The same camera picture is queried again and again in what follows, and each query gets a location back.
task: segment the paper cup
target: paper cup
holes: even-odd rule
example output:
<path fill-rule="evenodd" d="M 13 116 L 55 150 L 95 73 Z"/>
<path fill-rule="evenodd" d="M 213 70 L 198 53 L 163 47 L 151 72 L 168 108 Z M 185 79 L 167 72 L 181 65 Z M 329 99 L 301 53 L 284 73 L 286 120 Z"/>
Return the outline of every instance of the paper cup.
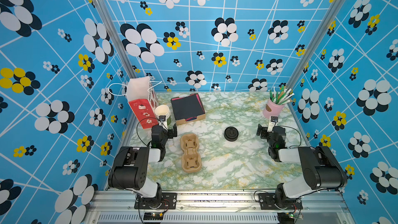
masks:
<path fill-rule="evenodd" d="M 160 105 L 160 106 L 156 107 L 155 115 L 157 118 L 159 118 L 159 116 L 161 116 L 161 115 L 165 115 L 166 119 L 167 119 L 167 125 L 169 125 L 172 122 L 170 109 L 166 105 Z"/>

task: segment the blue wallpaper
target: blue wallpaper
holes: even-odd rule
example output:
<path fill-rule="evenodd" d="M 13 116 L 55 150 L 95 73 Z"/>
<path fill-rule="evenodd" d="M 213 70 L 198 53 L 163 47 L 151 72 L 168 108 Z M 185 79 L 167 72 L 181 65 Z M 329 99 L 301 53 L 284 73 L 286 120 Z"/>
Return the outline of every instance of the blue wallpaper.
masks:
<path fill-rule="evenodd" d="M 108 85 L 128 78 L 92 0 L 0 0 L 0 22 L 0 223 L 80 223 L 130 115 Z"/>
<path fill-rule="evenodd" d="M 397 223 L 397 0 L 346 0 L 294 88 L 312 146 L 345 169 L 356 223 Z"/>
<path fill-rule="evenodd" d="M 256 91 L 288 81 L 333 0 L 105 2 L 157 91 Z"/>

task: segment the ventilation grille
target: ventilation grille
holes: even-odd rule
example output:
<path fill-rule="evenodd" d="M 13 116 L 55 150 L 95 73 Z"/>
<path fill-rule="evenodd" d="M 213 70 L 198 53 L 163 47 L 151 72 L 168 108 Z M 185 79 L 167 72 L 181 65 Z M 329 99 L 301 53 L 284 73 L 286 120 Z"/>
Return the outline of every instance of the ventilation grille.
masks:
<path fill-rule="evenodd" d="M 160 222 L 146 220 L 146 223 Z M 166 223 L 279 223 L 277 213 L 197 213 L 169 212 L 164 215 L 162 224 Z M 107 223 L 141 223 L 138 213 L 102 212 L 98 224 Z"/>

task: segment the marble tabletop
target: marble tabletop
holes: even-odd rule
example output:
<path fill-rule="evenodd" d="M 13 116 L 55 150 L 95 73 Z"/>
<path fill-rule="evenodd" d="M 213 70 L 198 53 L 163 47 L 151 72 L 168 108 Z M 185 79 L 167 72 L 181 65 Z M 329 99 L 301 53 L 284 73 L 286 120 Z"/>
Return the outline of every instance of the marble tabletop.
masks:
<path fill-rule="evenodd" d="M 170 99 L 185 97 L 190 93 L 157 93 L 159 104 L 167 105 Z M 268 126 L 262 115 L 269 94 L 266 92 L 208 92 L 199 93 L 206 111 L 206 119 L 177 126 L 178 136 L 166 143 L 162 162 L 148 163 L 147 177 L 160 183 L 163 190 L 177 189 L 272 189 L 302 174 L 301 166 L 294 163 L 277 163 L 268 155 L 268 143 L 256 136 L 257 125 Z M 173 112 L 172 123 L 175 123 Z M 279 116 L 279 125 L 297 125 L 289 108 L 285 106 Z M 234 142 L 224 138 L 226 127 L 236 127 L 239 137 Z M 186 173 L 181 168 L 183 151 L 180 138 L 195 133 L 199 137 L 198 152 L 202 169 Z M 138 127 L 138 134 L 147 143 L 150 129 Z M 294 129 L 286 128 L 286 145 L 298 145 L 300 136 Z M 134 132 L 131 146 L 143 144 Z"/>

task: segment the cardboard box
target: cardboard box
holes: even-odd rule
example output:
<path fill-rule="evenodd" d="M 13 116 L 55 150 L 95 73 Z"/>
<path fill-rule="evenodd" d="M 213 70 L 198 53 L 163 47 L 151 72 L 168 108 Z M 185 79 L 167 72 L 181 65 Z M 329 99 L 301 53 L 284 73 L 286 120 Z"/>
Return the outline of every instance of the cardboard box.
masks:
<path fill-rule="evenodd" d="M 206 118 L 205 108 L 199 94 L 171 99 L 176 124 L 181 125 Z"/>

